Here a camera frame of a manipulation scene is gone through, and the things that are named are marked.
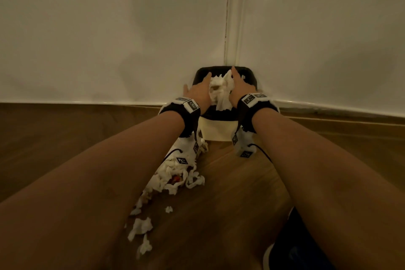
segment floor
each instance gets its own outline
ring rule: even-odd
[[[156,115],[156,108],[0,104],[0,201],[89,146]],[[284,113],[348,150],[405,190],[405,122]],[[261,269],[292,206],[266,157],[235,157],[228,142],[210,142],[197,163],[205,186],[162,193],[142,208],[150,216],[150,253],[117,239],[102,269]],[[172,206],[173,213],[165,213]]]

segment wall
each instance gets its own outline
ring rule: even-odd
[[[159,104],[224,62],[226,0],[0,0],[0,101]]]
[[[238,63],[281,105],[405,116],[405,0],[245,0]]]

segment person's right hand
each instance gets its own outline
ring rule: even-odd
[[[229,101],[232,104],[232,106],[236,108],[242,96],[245,96],[246,94],[249,93],[256,93],[256,88],[251,84],[245,83],[243,79],[240,78],[240,75],[236,70],[235,66],[232,66],[231,71],[235,88],[233,88],[232,92],[229,95]]]

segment black cable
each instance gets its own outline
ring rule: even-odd
[[[167,157],[169,157],[174,151],[178,150],[180,153],[182,153],[183,151],[179,148],[175,148],[174,150],[172,150],[169,154],[166,155],[165,159],[163,159],[162,163],[165,162],[165,160],[167,159]]]
[[[267,155],[266,152],[265,152],[259,145],[254,144],[254,143],[251,143],[251,144],[248,144],[247,146],[248,146],[248,147],[251,147],[252,145],[255,145],[259,150],[261,150],[261,151],[263,152],[263,154],[267,157],[267,159],[270,160],[271,163],[273,163],[273,162],[271,161],[269,155]]]

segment black wristband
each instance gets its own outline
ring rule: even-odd
[[[242,125],[244,131],[256,133],[252,125],[252,118],[257,111],[263,108],[270,108],[280,112],[279,109],[270,102],[270,99],[262,93],[250,93],[242,96],[237,105],[238,127],[236,131],[238,131]]]
[[[175,111],[183,118],[184,130],[180,134],[180,138],[188,138],[194,131],[194,138],[197,141],[198,119],[201,110],[194,100],[184,97],[176,98],[174,102],[162,107],[159,114],[165,111]]]

